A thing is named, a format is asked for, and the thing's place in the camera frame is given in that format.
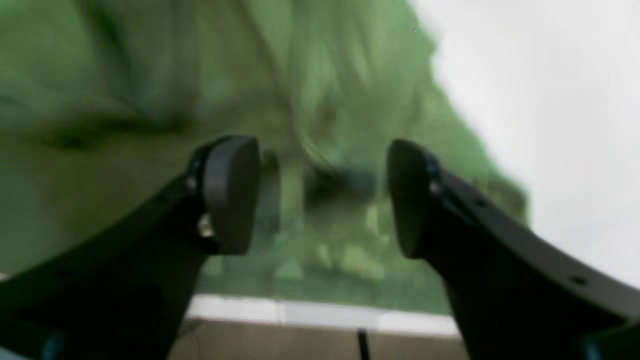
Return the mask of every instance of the green fabric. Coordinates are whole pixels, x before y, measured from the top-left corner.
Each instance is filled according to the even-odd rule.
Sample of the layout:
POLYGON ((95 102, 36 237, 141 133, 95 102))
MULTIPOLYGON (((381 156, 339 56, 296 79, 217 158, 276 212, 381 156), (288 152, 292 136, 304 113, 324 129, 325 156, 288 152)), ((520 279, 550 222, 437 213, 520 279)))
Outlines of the green fabric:
POLYGON ((3 1, 0 34, 0 272, 112 224, 226 134, 278 166, 265 157, 251 254, 212 258, 200 291, 446 313, 394 238, 394 138, 526 220, 403 0, 3 1))

